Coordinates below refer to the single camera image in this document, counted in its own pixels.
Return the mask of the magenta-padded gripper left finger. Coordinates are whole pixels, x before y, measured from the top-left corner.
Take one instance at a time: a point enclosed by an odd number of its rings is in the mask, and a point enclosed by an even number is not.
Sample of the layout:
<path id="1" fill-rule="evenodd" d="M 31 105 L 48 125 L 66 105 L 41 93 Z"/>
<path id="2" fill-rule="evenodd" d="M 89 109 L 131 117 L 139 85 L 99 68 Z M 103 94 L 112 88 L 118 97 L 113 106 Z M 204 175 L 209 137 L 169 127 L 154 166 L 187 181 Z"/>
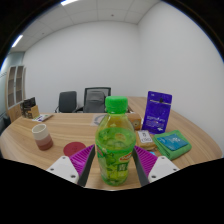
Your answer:
<path id="1" fill-rule="evenodd" d="M 84 187 L 95 156 L 95 145 L 90 145 L 71 156 L 61 156 L 47 171 Z"/>

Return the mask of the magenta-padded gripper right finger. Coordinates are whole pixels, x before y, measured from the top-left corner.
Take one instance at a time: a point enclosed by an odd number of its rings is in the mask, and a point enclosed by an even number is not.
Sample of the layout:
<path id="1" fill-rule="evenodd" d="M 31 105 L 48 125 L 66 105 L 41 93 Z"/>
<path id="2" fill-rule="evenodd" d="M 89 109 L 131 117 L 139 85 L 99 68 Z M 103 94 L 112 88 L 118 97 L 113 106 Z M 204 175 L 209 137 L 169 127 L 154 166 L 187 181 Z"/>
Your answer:
<path id="1" fill-rule="evenodd" d="M 179 168 L 166 156 L 155 156 L 138 146 L 134 147 L 133 159 L 142 186 L 179 171 Z"/>

